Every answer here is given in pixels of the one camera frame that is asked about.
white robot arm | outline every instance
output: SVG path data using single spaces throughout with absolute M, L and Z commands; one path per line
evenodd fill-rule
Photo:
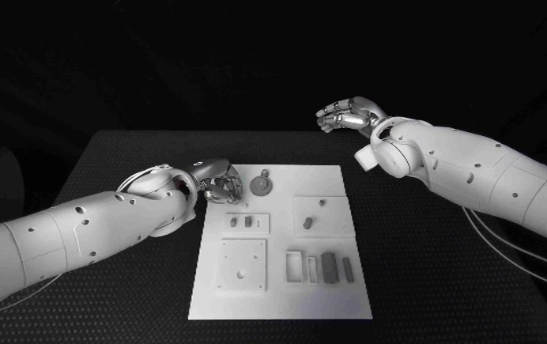
M 0 300 L 43 279 L 164 236 L 194 218 L 198 191 L 213 203 L 239 204 L 243 184 L 226 159 L 184 170 L 167 164 L 118 188 L 0 224 Z
M 355 153 L 396 178 L 411 176 L 443 198 L 547 236 L 547 166 L 495 140 L 421 120 L 387 117 L 362 97 L 316 112 L 324 132 L 348 127 L 370 137 Z

table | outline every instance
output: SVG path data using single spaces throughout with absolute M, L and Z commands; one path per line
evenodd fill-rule
M 102 191 L 154 164 L 338 164 L 374 319 L 187 321 L 206 214 L 148 238 L 0 313 L 0 342 L 547 342 L 534 283 L 478 237 L 462 209 L 419 180 L 364 172 L 354 131 L 105 130 L 54 204 Z

small part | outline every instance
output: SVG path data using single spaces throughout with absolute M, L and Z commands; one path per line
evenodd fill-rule
M 322 279 L 325 283 L 338 283 L 338 268 L 337 268 L 337 257 L 334 253 L 324 253 L 321 255 L 321 265 L 322 265 Z
M 302 283 L 302 252 L 288 251 L 285 253 L 286 283 Z
M 305 259 L 305 262 L 308 264 L 308 280 L 311 285 L 316 285 L 316 263 L 315 263 L 315 257 L 308 257 Z
M 267 170 L 262 170 L 262 173 L 259 174 L 259 176 L 256 176 L 253 180 L 250 180 L 249 188 L 250 188 L 250 192 L 256 196 L 266 196 L 270 193 L 272 184 L 270 184 L 270 179 L 267 178 L 267 176 L 269 176 Z
M 351 271 L 351 263 L 349 263 L 349 258 L 348 257 L 344 257 L 344 259 L 341 260 L 344 262 L 344 270 L 345 270 L 345 279 L 347 281 L 351 283 L 354 282 L 354 278 L 352 278 L 352 271 Z
M 309 229 L 311 228 L 311 223 L 312 223 L 313 219 L 311 217 L 306 217 L 305 218 L 305 221 L 303 221 L 303 229 Z

white board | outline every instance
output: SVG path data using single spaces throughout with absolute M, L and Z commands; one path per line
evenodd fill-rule
M 233 167 L 242 176 L 243 201 L 236 206 L 207 204 L 188 319 L 371 319 L 354 236 L 295 236 L 292 198 L 345 197 L 339 166 L 236 164 Z M 273 188 L 266 196 L 259 197 L 249 192 L 249 183 L 262 169 L 269 171 Z M 227 214 L 240 217 L 267 214 L 269 234 L 230 234 L 226 237 Z M 233 275 L 237 268 L 223 270 L 221 264 L 221 241 L 233 239 L 265 240 L 263 292 L 218 291 L 218 271 Z M 286 282 L 286 255 L 295 251 L 301 252 L 303 259 L 302 282 Z M 322 279 L 319 258 L 326 251 L 337 255 L 339 282 L 332 285 Z M 315 257 L 315 284 L 309 282 L 308 257 Z M 345 278 L 344 257 L 351 262 L 352 283 Z

